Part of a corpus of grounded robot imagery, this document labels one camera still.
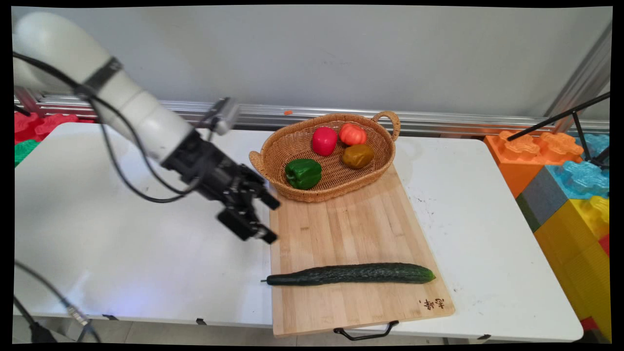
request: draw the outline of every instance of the orange tomato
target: orange tomato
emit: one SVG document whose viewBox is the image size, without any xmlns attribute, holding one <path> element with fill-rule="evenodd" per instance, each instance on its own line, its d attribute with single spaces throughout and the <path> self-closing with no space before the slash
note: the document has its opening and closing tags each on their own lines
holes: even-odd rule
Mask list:
<svg viewBox="0 0 624 351">
<path fill-rule="evenodd" d="M 364 144 L 366 142 L 366 132 L 359 126 L 351 123 L 345 123 L 338 133 L 340 140 L 351 146 Z"/>
</svg>

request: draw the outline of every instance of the white table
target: white table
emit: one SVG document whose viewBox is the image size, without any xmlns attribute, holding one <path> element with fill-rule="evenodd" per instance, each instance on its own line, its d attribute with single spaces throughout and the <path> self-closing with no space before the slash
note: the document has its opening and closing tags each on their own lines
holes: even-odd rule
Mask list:
<svg viewBox="0 0 624 351">
<path fill-rule="evenodd" d="M 130 180 L 151 196 L 171 196 L 136 148 L 111 134 Z M 259 151 L 270 134 L 231 131 L 214 142 L 251 166 L 248 152 Z M 392 334 L 579 339 L 581 325 L 485 144 L 418 137 L 396 144 L 394 165 L 456 312 L 400 323 Z M 184 188 L 175 173 L 160 173 Z M 111 166 L 97 125 L 57 127 L 15 176 L 16 259 L 90 317 L 271 327 L 271 288 L 260 283 L 270 274 L 269 246 L 242 242 L 216 220 L 222 205 L 198 194 L 153 204 L 131 193 Z M 268 209 L 256 208 L 268 224 Z M 18 269 L 14 293 L 33 315 L 66 315 Z"/>
</svg>

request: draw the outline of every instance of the floor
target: floor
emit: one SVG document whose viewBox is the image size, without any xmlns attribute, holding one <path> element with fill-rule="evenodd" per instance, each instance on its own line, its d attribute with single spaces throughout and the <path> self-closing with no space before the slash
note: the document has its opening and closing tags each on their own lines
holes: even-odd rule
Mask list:
<svg viewBox="0 0 624 351">
<path fill-rule="evenodd" d="M 53 332 L 67 330 L 65 318 L 36 319 Z M 342 335 L 322 333 L 276 339 L 272 329 L 214 327 L 207 325 L 168 324 L 152 322 L 126 322 L 118 320 L 93 320 L 93 326 L 102 342 L 126 344 L 170 344 L 170 345 L 239 345 L 239 346 L 397 346 L 397 345 L 443 345 L 443 338 L 407 337 L 388 335 L 387 337 L 357 342 L 349 341 Z M 57 340 L 72 342 L 72 339 L 54 334 Z M 31 333 L 24 317 L 13 316 L 13 343 L 30 343 Z M 93 336 L 84 338 L 94 342 Z"/>
</svg>

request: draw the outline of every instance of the basket handle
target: basket handle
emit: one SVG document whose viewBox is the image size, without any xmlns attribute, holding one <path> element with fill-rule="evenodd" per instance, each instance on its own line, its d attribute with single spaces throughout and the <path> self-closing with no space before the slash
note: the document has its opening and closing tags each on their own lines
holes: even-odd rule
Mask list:
<svg viewBox="0 0 624 351">
<path fill-rule="evenodd" d="M 399 120 L 399 116 L 392 111 L 381 111 L 373 117 L 373 121 L 379 123 L 378 120 L 383 116 L 390 118 L 390 121 L 392 122 L 392 141 L 396 141 L 399 137 L 399 133 L 401 132 L 401 120 Z"/>
</svg>

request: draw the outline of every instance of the metal rail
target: metal rail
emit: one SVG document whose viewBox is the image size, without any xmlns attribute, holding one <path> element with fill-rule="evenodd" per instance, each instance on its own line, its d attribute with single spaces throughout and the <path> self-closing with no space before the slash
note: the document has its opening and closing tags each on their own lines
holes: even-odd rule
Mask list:
<svg viewBox="0 0 624 351">
<path fill-rule="evenodd" d="M 74 97 L 63 95 L 30 96 L 20 92 L 19 101 L 15 104 L 26 108 L 28 111 L 36 109 L 41 116 L 53 114 L 75 114 L 80 118 L 95 118 L 95 114 L 90 106 Z M 184 102 L 184 101 L 162 101 L 162 104 L 181 115 L 188 122 L 198 122 L 205 113 L 212 107 L 211 103 Z M 285 111 L 292 111 L 292 114 L 284 115 Z M 306 119 L 322 116 L 330 113 L 352 113 L 364 117 L 372 117 L 378 111 L 361 109 L 333 109 L 320 107 L 298 107 L 298 106 L 267 106 L 267 105 L 241 105 L 240 116 L 235 129 L 251 129 L 274 131 L 292 123 Z M 498 134 L 501 131 L 521 131 L 530 126 L 534 126 L 544 120 L 544 117 L 523 117 L 523 116 L 487 116 L 473 114 L 443 114 L 433 112 L 410 112 L 395 111 L 401 119 L 402 136 L 486 136 Z M 586 133 L 603 134 L 609 133 L 608 121 L 582 121 L 583 130 Z M 390 121 L 380 120 L 380 123 L 390 130 Z M 538 135 L 542 132 L 552 132 L 554 126 L 543 126 L 532 134 Z M 568 131 L 576 136 L 575 128 Z"/>
</svg>

